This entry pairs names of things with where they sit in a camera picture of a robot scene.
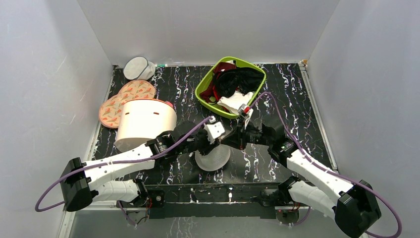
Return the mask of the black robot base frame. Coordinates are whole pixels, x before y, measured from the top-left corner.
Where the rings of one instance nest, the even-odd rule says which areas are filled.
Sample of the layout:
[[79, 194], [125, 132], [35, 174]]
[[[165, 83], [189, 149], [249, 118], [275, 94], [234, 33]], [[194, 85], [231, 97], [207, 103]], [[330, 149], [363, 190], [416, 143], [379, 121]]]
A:
[[147, 185], [137, 204], [117, 202], [136, 225], [148, 219], [257, 217], [294, 226], [308, 217], [302, 202], [284, 201], [277, 183]]

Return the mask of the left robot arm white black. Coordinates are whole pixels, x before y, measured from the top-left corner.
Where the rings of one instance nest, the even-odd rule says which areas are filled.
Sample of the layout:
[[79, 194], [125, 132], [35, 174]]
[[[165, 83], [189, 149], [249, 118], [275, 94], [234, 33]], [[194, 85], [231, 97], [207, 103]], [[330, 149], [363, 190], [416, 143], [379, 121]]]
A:
[[221, 122], [196, 125], [185, 122], [164, 131], [140, 146], [98, 161], [69, 160], [62, 172], [60, 187], [67, 212], [75, 212], [99, 201], [124, 201], [143, 206], [148, 200], [144, 184], [136, 179], [118, 181], [127, 174], [150, 170], [161, 161], [182, 154], [198, 152], [207, 155], [225, 134]]

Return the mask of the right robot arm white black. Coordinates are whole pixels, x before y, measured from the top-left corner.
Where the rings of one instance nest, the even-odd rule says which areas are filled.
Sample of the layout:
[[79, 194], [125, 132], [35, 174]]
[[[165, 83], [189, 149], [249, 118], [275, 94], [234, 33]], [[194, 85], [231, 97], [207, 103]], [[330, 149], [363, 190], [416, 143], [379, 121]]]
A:
[[299, 150], [280, 119], [267, 117], [261, 128], [240, 119], [221, 143], [239, 150], [249, 143], [267, 146], [273, 160], [309, 181], [305, 183], [291, 176], [278, 186], [279, 200], [285, 205], [294, 202], [309, 205], [332, 218], [351, 238], [360, 237], [382, 216], [376, 197], [366, 190], [371, 187], [369, 183], [364, 180], [359, 184], [348, 182], [318, 164], [309, 154]]

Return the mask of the beige mesh cylindrical laundry bag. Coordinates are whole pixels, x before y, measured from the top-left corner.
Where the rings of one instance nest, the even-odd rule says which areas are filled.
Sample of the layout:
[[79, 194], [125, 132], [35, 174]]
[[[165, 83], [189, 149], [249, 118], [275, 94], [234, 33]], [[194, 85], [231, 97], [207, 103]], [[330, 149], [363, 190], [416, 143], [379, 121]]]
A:
[[212, 172], [221, 169], [230, 158], [230, 148], [226, 145], [219, 145], [212, 149], [207, 155], [195, 151], [195, 161], [200, 169]]

